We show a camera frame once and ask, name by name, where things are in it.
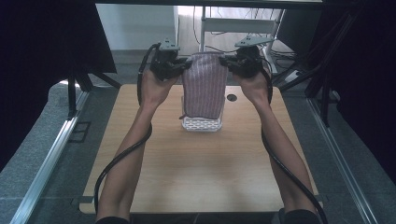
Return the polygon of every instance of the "human arm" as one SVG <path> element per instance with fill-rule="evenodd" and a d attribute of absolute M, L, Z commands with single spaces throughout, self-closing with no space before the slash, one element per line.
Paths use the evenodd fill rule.
<path fill-rule="evenodd" d="M 161 82 L 149 70 L 145 72 L 142 80 L 141 105 L 116 156 L 146 135 L 157 107 L 166 99 L 176 81 L 176 78 L 172 78 Z M 121 217 L 129 220 L 130 208 L 142 167 L 144 148 L 143 144 L 109 171 L 99 201 L 96 220 L 103 217 Z"/>
<path fill-rule="evenodd" d="M 262 74 L 252 78 L 241 78 L 233 75 L 240 84 L 243 93 L 255 106 L 262 124 L 262 131 L 268 145 L 288 167 L 294 175 L 312 192 L 309 175 L 303 160 L 297 153 L 295 147 L 276 120 L 270 104 L 268 103 L 267 83 Z M 289 177 L 278 167 L 271 158 L 273 173 L 278 184 L 280 194 L 285 205 L 285 212 L 304 209 L 316 213 L 313 204 L 304 193 L 292 182 Z"/>

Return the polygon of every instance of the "white basket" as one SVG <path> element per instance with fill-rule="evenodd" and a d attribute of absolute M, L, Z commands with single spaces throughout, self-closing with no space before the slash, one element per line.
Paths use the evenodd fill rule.
<path fill-rule="evenodd" d="M 184 117 L 181 121 L 183 128 L 189 132 L 217 132 L 222 126 L 222 113 L 224 105 L 221 109 L 218 119 L 203 119 L 203 118 L 190 118 Z M 181 97 L 181 110 L 184 115 L 184 101 Z"/>

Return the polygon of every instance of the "striped towel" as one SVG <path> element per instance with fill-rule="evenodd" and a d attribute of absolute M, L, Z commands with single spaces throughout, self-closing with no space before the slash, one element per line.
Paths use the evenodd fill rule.
<path fill-rule="evenodd" d="M 224 107 L 228 69 L 220 65 L 221 52 L 192 54 L 190 69 L 182 76 L 184 117 L 218 119 Z"/>

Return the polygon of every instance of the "hand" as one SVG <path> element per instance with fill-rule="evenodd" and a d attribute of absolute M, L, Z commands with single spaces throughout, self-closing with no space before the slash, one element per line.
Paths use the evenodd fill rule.
<path fill-rule="evenodd" d="M 142 106 L 157 108 L 165 101 L 176 82 L 177 77 L 160 81 L 151 70 L 146 70 L 142 80 Z"/>
<path fill-rule="evenodd" d="M 251 78 L 242 78 L 233 74 L 233 79 L 239 83 L 242 92 L 251 103 L 254 105 L 269 105 L 267 81 L 261 72 Z"/>

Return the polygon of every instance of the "person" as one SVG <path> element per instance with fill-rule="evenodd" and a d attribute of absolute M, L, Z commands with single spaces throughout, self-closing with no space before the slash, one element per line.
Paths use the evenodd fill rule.
<path fill-rule="evenodd" d="M 312 192 L 303 160 L 272 112 L 264 76 L 259 73 L 252 78 L 241 78 L 233 74 L 233 78 L 240 84 L 243 93 L 256 108 L 262 123 L 262 130 L 275 154 Z M 176 78 L 172 78 L 161 82 L 151 71 L 145 71 L 142 80 L 141 106 L 117 154 L 146 134 L 156 109 L 165 101 L 176 81 Z M 126 156 L 108 173 L 98 205 L 96 224 L 130 223 L 130 208 L 142 167 L 144 147 L 142 145 Z M 319 224 L 314 205 L 272 160 L 271 165 L 285 206 L 284 223 Z"/>

